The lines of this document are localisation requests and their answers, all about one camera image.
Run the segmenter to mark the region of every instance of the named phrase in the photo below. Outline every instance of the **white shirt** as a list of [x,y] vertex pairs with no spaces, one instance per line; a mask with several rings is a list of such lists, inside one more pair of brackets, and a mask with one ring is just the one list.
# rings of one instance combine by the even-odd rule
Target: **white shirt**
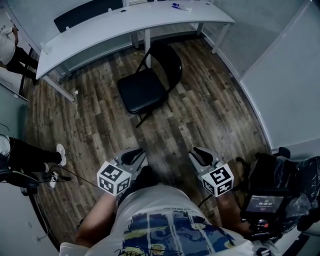
[[8,136],[0,135],[0,155],[6,156],[10,152],[10,139]]
[[121,203],[109,236],[90,249],[64,242],[59,255],[253,256],[253,247],[240,234],[212,226],[181,190],[153,186]]
[[7,65],[13,58],[16,50],[15,42],[9,38],[12,27],[0,32],[0,62]]

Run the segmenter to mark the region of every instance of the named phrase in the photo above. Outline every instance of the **marker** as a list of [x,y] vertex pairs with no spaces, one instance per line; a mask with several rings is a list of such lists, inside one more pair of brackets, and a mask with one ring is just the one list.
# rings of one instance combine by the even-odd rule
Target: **marker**
[[176,9],[179,9],[179,10],[188,11],[188,9],[186,7],[184,7],[183,5],[178,4],[178,3],[173,3],[172,7],[176,8]]

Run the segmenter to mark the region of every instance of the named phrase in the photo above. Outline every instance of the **table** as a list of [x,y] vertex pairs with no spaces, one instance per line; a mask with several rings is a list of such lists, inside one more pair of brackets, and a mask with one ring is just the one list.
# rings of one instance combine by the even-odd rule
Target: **table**
[[[191,10],[175,9],[172,7],[172,3],[183,5]],[[150,48],[150,28],[178,23],[199,23],[197,28],[197,34],[199,35],[206,22],[224,24],[212,49],[214,54],[230,24],[235,21],[210,2],[193,0],[155,1],[112,10],[84,21],[47,42],[45,48],[47,48],[46,52],[48,54],[42,49],[36,78],[44,78],[64,97],[74,102],[75,97],[48,76],[52,70],[72,56],[101,42],[141,30],[145,30],[144,44],[145,52],[147,52]],[[147,65],[150,67],[150,59],[147,60]]]

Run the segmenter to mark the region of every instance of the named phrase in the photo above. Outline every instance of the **person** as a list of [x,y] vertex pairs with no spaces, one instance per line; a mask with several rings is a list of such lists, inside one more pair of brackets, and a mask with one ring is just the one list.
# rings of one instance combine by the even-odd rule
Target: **person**
[[[13,33],[14,41],[9,38]],[[25,68],[21,63],[38,68],[38,61],[31,58],[24,49],[18,47],[19,37],[16,27],[10,27],[0,32],[0,67],[10,72],[21,74],[32,80],[33,85],[37,84],[36,74]]]
[[253,243],[242,236],[251,232],[249,224],[241,222],[233,194],[216,202],[223,228],[210,224],[184,192],[159,185],[145,166],[120,198],[115,221],[116,197],[105,193],[80,224],[74,243],[60,245],[59,255],[254,255]]
[[5,158],[10,168],[21,168],[26,172],[48,172],[47,163],[61,166],[67,164],[66,151],[62,144],[56,152],[42,150],[19,139],[0,135],[0,158]]

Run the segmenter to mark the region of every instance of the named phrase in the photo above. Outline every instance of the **black pants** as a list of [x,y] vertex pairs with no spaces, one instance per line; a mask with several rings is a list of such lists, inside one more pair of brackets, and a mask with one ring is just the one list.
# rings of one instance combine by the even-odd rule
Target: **black pants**
[[118,206],[125,200],[127,196],[138,190],[156,186],[160,182],[158,175],[154,173],[150,166],[144,166],[136,179],[132,182],[131,186],[121,196]]
[[25,172],[44,172],[44,163],[59,164],[62,160],[60,153],[42,150],[31,146],[21,140],[10,138],[10,148],[8,166],[11,168],[21,168]]
[[24,49],[16,46],[15,52],[12,57],[12,60],[6,65],[6,69],[13,73],[18,73],[26,78],[30,78],[32,80],[36,79],[36,73],[24,67],[21,63],[26,64],[34,68],[35,70],[38,68],[38,61],[31,58]]

